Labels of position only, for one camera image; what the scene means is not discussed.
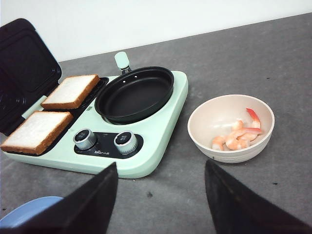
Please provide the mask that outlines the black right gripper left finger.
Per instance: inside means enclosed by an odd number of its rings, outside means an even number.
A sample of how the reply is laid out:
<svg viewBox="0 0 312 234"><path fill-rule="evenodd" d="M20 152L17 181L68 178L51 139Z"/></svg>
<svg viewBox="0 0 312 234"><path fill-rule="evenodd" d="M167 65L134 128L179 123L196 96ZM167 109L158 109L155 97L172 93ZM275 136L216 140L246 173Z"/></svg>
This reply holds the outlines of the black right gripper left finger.
<svg viewBox="0 0 312 234"><path fill-rule="evenodd" d="M2 234L104 234L117 195L117 166L112 163L74 192Z"/></svg>

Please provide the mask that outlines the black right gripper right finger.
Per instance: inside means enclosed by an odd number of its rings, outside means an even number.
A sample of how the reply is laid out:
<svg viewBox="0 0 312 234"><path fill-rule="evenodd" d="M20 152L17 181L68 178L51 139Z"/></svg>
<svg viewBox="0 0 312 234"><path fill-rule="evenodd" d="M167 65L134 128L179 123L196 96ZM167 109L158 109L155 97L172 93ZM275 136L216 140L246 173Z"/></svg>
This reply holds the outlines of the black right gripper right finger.
<svg viewBox="0 0 312 234"><path fill-rule="evenodd" d="M310 234L311 226L270 203L211 160L206 196L218 234Z"/></svg>

